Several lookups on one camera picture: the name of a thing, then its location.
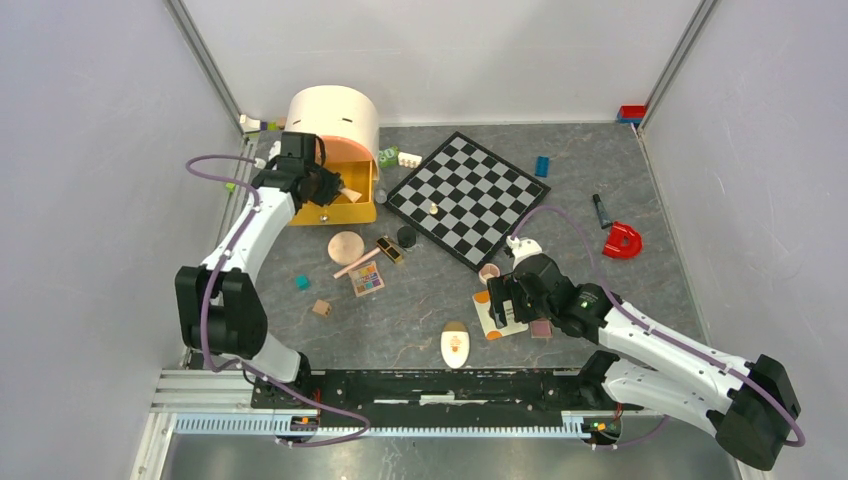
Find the wooden handle makeup brush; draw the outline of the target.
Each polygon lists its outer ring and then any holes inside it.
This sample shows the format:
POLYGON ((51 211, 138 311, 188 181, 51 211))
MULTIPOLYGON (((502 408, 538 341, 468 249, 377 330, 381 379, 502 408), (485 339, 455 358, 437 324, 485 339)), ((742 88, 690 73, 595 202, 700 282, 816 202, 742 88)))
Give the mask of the wooden handle makeup brush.
POLYGON ((340 188, 339 193, 351 203, 356 203, 362 198, 362 194, 360 192, 347 187, 340 188))

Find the small round pink jar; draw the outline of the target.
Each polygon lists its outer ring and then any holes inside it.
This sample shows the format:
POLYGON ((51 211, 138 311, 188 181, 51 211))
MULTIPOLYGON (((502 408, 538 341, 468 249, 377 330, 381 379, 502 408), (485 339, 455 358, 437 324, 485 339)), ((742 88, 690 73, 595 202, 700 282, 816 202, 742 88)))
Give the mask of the small round pink jar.
POLYGON ((484 264, 478 272, 478 279, 483 285, 486 285, 490 279, 498 278, 500 276, 500 268, 493 263, 484 264))

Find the yellow drawer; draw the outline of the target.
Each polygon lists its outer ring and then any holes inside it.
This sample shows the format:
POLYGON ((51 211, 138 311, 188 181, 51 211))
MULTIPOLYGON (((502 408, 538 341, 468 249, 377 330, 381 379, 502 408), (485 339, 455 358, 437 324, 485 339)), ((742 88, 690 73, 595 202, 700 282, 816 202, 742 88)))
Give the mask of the yellow drawer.
POLYGON ((377 218, 373 200, 375 185, 375 164, 372 161, 331 162, 325 167, 333 173, 339 173, 345 186, 361 194, 356 202, 340 195, 327 206, 314 203, 305 204, 290 221, 292 226, 347 225, 372 223, 377 218))

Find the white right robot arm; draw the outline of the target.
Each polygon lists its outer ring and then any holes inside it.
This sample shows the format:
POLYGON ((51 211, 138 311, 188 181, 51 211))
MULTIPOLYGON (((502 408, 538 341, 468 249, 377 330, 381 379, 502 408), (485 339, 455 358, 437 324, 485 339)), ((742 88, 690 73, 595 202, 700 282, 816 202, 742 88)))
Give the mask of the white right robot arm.
POLYGON ((591 408, 610 401, 655 410, 711 435, 736 460, 774 468, 804 441, 801 408, 782 363, 714 350, 640 312, 604 285, 575 284, 547 255, 517 261, 486 282, 497 324, 549 320, 564 334, 602 347, 577 382, 591 408))

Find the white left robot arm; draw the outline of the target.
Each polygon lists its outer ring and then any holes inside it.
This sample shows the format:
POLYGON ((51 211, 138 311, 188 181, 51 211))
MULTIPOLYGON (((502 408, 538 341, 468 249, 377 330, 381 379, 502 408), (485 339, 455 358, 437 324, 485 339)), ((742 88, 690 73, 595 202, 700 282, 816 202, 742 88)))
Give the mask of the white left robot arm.
POLYGON ((247 199, 221 243, 197 266, 175 276, 184 344, 203 356, 205 368, 236 367, 264 382, 290 407, 306 405, 313 379, 301 372, 305 357, 269 331, 268 316, 254 280, 282 230, 307 204, 326 206, 341 195, 340 174, 326 166, 325 141, 312 133, 284 132, 267 158, 240 156, 254 166, 249 181, 231 179, 247 199))

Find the pink brown blush palette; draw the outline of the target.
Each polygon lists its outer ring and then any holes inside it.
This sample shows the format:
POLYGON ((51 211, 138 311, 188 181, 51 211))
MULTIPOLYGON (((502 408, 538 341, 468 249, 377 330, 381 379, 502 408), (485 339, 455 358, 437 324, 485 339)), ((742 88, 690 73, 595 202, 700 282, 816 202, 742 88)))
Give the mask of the pink brown blush palette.
POLYGON ((539 319, 530 324, 531 337, 533 339, 550 339, 553 337, 553 328, 549 320, 539 319))

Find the white orange sachet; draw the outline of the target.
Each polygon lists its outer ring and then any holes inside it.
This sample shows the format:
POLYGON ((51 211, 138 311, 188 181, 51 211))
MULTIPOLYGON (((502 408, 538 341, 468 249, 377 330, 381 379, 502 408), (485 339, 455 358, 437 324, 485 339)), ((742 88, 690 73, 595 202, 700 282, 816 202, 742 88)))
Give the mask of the white orange sachet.
POLYGON ((529 329, 528 324, 509 323, 506 327, 497 327, 495 321, 489 314, 490 296, 487 291, 475 293, 472 301, 478 315, 478 319, 487 340, 496 340, 510 335, 516 335, 529 329))

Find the white round drawer organizer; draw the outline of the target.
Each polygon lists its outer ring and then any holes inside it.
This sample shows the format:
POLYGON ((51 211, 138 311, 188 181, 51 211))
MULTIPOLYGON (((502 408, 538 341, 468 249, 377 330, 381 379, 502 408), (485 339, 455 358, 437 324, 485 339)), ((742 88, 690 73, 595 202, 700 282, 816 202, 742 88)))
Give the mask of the white round drawer organizer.
POLYGON ((376 160, 378 120, 375 105, 363 93, 341 85, 320 85, 293 97, 284 130, 346 137, 365 146, 376 160))

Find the round pink compact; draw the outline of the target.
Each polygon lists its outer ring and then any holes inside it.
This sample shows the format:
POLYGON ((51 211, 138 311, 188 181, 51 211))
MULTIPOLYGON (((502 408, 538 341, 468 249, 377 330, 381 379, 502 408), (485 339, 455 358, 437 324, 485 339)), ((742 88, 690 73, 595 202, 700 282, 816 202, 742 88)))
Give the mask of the round pink compact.
POLYGON ((359 234, 353 231, 341 231, 330 239, 327 251, 333 262, 340 266, 347 266, 364 255, 365 243, 359 234))

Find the green toy block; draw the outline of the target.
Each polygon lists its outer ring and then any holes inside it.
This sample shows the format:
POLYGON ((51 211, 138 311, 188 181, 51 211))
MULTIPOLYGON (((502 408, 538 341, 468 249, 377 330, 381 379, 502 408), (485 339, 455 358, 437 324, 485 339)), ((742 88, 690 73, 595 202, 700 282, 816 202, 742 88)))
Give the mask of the green toy block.
POLYGON ((396 166, 399 161, 399 149, 397 146, 390 146, 378 151, 377 164, 380 168, 389 168, 396 166))

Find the pink lip pencil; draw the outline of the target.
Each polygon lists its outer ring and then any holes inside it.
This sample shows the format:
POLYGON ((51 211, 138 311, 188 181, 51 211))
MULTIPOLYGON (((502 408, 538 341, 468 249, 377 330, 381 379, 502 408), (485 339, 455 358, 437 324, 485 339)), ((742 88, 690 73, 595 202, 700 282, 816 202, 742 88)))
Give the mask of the pink lip pencil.
POLYGON ((366 262, 366 261, 370 260, 371 258, 373 258, 374 256, 376 256, 376 255, 377 255, 377 254, 379 254, 380 252, 381 252, 381 249, 380 249, 379 247, 372 249, 371 251, 369 251, 369 252, 365 253, 364 255, 362 255, 360 258, 358 258, 358 259, 354 260, 352 263, 350 263, 350 264, 346 265, 345 267, 343 267, 341 270, 337 271, 337 272, 333 275, 333 278, 334 278, 334 279, 339 279, 339 278, 341 278, 342 276, 346 275, 348 272, 350 272, 351 270, 355 269, 356 267, 358 267, 358 266, 359 266, 359 265, 361 265, 362 263, 364 263, 364 262, 366 262))

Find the black tube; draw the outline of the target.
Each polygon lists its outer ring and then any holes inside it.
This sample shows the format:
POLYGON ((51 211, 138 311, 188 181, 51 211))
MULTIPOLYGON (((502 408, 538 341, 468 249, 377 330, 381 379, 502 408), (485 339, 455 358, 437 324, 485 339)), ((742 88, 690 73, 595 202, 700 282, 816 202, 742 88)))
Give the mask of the black tube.
POLYGON ((605 205, 599 194, 592 195, 593 206, 599 221, 599 225, 601 229, 609 229, 613 226, 614 222, 608 214, 605 205))

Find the red letter D toy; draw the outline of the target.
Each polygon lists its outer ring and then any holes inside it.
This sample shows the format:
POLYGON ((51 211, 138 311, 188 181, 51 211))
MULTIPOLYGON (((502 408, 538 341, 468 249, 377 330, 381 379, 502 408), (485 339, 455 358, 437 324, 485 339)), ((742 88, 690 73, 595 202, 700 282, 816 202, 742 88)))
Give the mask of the red letter D toy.
POLYGON ((613 259, 632 259, 643 250, 641 234, 630 225, 613 222, 602 254, 613 259))

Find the small teal cube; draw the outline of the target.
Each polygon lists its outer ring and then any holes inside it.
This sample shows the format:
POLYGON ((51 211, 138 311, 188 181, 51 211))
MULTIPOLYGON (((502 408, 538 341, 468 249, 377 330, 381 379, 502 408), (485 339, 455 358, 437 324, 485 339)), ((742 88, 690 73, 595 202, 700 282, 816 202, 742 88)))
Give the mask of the small teal cube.
POLYGON ((310 280, 306 275, 298 275, 295 278, 295 284, 299 290, 306 290, 310 287, 310 280))

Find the white lego brick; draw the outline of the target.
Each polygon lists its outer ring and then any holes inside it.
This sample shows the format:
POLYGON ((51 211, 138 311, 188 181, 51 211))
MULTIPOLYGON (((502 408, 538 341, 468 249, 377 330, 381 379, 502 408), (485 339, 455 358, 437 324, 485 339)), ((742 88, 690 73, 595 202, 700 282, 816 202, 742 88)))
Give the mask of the white lego brick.
POLYGON ((415 169, 421 165, 423 157, 420 155, 410 154, 406 152, 399 152, 397 155, 397 160, 399 166, 409 169, 415 169))

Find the black round cap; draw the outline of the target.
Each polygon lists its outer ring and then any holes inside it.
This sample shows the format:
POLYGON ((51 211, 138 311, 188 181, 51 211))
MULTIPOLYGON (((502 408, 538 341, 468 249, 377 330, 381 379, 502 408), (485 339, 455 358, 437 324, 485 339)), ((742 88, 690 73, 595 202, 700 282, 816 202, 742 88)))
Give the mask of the black round cap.
POLYGON ((409 249, 417 242, 416 230, 408 225, 402 226, 397 230, 396 239, 402 248, 409 249))

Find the black grey chessboard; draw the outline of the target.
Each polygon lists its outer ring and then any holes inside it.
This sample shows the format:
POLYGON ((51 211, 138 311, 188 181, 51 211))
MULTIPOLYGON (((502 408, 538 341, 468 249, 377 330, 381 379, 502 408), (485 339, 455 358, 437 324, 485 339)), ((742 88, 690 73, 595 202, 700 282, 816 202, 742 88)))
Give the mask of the black grey chessboard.
POLYGON ((387 195, 386 208, 473 271, 550 187, 457 131, 387 195), (438 213, 431 215, 432 203, 438 213))

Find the colourful eyeshadow palette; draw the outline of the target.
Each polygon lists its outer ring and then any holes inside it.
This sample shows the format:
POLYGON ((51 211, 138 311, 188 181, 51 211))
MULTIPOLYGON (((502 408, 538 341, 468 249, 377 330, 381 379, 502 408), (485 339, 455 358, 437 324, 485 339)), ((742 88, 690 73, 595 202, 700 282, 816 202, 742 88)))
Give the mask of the colourful eyeshadow palette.
POLYGON ((364 263, 348 273, 356 297, 362 297, 385 287, 375 261, 364 263))

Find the blue lego brick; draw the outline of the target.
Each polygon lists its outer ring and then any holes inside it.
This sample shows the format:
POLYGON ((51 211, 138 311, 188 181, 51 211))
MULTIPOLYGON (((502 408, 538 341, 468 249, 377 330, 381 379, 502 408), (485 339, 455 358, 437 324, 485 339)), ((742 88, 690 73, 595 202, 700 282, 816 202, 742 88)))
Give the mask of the blue lego brick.
POLYGON ((549 168, 550 159, 547 156, 538 156, 535 161, 534 175, 538 178, 547 178, 549 168))

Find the small wooden cube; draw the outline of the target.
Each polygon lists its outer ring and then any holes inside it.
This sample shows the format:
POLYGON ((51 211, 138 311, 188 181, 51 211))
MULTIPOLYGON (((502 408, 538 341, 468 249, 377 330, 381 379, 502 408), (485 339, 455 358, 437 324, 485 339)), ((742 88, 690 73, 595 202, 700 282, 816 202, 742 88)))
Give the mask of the small wooden cube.
POLYGON ((318 299, 312 307, 312 312, 322 317, 328 317, 332 312, 332 305, 325 300, 318 299))

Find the red blue bricks corner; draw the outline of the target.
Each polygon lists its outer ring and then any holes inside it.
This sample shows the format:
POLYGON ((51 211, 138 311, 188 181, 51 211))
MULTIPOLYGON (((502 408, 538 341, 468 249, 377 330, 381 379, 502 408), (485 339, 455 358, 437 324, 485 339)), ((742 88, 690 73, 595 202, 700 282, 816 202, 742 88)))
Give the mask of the red blue bricks corner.
POLYGON ((645 105, 622 105, 616 115, 616 122, 640 125, 647 112, 645 105))

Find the black mounting rail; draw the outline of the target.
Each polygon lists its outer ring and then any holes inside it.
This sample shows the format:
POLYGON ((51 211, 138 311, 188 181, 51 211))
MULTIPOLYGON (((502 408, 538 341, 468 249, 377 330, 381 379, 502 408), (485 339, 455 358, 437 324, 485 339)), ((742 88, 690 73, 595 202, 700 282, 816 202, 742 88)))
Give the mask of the black mounting rail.
POLYGON ((314 371, 296 399, 256 379, 254 409, 293 409, 310 426, 373 429, 554 427, 570 412, 614 412, 619 403, 575 369, 314 371))

